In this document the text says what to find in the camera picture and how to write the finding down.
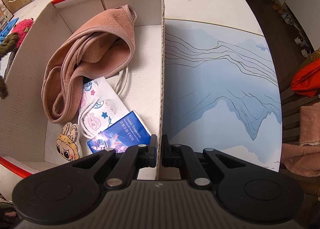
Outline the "blue tissue packet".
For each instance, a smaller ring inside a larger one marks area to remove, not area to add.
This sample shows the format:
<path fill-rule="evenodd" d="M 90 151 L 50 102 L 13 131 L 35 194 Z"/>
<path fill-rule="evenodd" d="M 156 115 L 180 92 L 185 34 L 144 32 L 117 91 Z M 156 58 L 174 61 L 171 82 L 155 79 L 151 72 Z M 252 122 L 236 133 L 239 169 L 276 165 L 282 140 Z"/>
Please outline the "blue tissue packet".
<path fill-rule="evenodd" d="M 123 153 L 130 146 L 145 144 L 151 140 L 151 132 L 141 117 L 131 111 L 113 125 L 100 132 L 87 142 L 92 153 L 112 148 L 116 153 Z"/>

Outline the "pink plush ball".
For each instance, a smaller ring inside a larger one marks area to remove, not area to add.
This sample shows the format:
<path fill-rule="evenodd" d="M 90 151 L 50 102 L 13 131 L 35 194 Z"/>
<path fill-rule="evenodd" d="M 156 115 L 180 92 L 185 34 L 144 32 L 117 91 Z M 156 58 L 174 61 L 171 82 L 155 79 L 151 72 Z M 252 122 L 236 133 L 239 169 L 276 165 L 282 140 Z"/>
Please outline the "pink plush ball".
<path fill-rule="evenodd" d="M 16 47 L 20 47 L 20 45 L 23 43 L 24 38 L 26 37 L 27 33 L 31 29 L 33 23 L 34 23 L 34 19 L 30 18 L 30 19 L 24 19 L 14 26 L 14 28 L 12 29 L 12 33 L 18 34 L 18 42 L 16 44 Z"/>

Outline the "red white shoe box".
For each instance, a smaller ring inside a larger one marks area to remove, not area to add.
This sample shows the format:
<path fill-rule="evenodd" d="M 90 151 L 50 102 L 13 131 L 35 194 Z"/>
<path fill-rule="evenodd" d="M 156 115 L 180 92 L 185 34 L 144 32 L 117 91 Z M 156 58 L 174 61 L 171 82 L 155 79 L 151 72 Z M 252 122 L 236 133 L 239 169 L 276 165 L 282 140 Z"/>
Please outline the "red white shoe box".
<path fill-rule="evenodd" d="M 164 94 L 164 0 L 52 0 L 45 3 L 18 49 L 6 78 L 9 95 L 1 101 L 1 188 L 65 164 L 55 142 L 67 122 L 54 124 L 43 110 L 41 91 L 46 66 L 56 50 L 99 13 L 129 5 L 136 12 L 135 52 L 129 64 L 105 78 L 129 111 L 152 134 L 162 129 Z M 91 79 L 84 78 L 83 85 Z M 80 127 L 80 144 L 89 155 Z"/>

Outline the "red garment on chair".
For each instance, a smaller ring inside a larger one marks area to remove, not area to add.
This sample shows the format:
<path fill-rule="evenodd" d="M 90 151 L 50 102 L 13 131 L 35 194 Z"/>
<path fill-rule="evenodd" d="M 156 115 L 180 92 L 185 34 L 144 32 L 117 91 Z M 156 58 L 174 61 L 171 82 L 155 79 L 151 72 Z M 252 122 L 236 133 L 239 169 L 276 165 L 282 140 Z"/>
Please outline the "red garment on chair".
<path fill-rule="evenodd" d="M 291 81 L 291 90 L 309 98 L 319 95 L 319 59 L 299 70 Z"/>

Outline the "printed face mask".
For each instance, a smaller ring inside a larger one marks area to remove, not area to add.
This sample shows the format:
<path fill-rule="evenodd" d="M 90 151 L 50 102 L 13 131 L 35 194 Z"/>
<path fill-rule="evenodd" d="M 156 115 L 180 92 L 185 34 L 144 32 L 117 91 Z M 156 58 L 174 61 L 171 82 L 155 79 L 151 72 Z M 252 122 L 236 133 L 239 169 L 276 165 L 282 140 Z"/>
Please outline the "printed face mask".
<path fill-rule="evenodd" d="M 84 137 L 92 139 L 128 113 L 129 110 L 104 77 L 83 85 L 78 126 Z"/>

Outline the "pink towel on chair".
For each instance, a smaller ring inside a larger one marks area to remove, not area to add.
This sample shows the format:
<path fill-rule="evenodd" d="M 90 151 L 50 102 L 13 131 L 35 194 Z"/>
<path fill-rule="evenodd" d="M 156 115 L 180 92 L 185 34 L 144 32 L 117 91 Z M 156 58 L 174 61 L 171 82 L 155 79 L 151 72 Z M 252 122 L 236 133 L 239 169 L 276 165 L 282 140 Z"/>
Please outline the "pink towel on chair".
<path fill-rule="evenodd" d="M 296 175 L 319 176 L 319 103 L 300 108 L 299 144 L 283 144 L 281 162 Z"/>

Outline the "red framed picture board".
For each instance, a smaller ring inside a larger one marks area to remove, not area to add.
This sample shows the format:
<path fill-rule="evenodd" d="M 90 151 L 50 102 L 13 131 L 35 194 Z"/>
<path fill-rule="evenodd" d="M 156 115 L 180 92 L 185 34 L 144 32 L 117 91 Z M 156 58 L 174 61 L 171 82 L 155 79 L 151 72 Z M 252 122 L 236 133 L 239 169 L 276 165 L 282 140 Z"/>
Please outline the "red framed picture board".
<path fill-rule="evenodd" d="M 13 14 L 7 8 L 3 0 L 0 0 L 0 29 L 3 30 L 13 18 Z"/>

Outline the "blue rubber glove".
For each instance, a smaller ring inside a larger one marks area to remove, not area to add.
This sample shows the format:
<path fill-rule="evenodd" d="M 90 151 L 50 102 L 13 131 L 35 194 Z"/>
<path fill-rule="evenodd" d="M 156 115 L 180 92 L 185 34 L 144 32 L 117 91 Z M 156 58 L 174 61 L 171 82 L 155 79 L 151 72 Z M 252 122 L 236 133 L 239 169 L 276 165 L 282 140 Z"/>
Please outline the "blue rubber glove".
<path fill-rule="evenodd" d="M 9 21 L 4 28 L 0 31 L 0 43 L 3 43 L 5 37 L 10 33 L 10 31 L 13 29 L 13 27 L 18 22 L 19 18 L 12 19 Z"/>

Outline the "small wooden child chair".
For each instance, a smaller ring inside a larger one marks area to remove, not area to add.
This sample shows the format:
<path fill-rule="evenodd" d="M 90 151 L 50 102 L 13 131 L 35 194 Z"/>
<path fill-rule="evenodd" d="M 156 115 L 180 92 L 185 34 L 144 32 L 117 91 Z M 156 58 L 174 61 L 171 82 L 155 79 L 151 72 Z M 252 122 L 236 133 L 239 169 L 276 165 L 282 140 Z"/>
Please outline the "small wooden child chair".
<path fill-rule="evenodd" d="M 8 10 L 12 14 L 14 14 L 17 11 L 19 11 L 21 8 L 23 8 L 24 6 L 28 5 L 31 2 L 32 2 L 32 0 L 12 0 L 12 1 L 8 1 L 5 5 L 8 8 Z"/>

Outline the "black dotted sock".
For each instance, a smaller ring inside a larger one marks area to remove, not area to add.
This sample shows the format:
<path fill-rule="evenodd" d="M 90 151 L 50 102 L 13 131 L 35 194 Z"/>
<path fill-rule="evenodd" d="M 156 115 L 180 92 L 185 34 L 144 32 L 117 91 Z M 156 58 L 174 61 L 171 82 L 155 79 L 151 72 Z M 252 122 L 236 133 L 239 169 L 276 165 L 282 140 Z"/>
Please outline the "black dotted sock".
<path fill-rule="evenodd" d="M 18 47 L 13 49 L 11 52 L 6 54 L 1 59 L 1 76 L 3 77 L 4 80 L 6 80 L 8 74 L 9 74 L 11 65 L 12 65 L 12 63 L 14 61 L 14 58 L 16 56 L 17 51 L 18 51 Z"/>

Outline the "labubu plush keychain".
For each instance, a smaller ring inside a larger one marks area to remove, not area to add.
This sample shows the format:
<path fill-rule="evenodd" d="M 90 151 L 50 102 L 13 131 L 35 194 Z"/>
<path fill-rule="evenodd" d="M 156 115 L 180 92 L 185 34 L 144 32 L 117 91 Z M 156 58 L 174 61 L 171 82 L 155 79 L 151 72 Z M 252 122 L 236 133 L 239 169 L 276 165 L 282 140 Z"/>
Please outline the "labubu plush keychain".
<path fill-rule="evenodd" d="M 55 146 L 58 154 L 67 161 L 76 161 L 82 157 L 79 128 L 77 124 L 67 122 L 59 133 Z"/>

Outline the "pink fleece cloth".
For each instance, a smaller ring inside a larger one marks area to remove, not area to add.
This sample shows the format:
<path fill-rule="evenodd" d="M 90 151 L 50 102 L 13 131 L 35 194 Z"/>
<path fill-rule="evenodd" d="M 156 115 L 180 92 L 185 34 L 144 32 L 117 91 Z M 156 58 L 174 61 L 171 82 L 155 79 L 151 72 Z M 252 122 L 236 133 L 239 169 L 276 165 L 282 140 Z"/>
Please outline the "pink fleece cloth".
<path fill-rule="evenodd" d="M 56 50 L 47 63 L 41 91 L 50 122 L 74 118 L 84 78 L 109 78 L 129 64 L 136 48 L 136 18 L 129 5 L 107 9 L 85 22 Z"/>

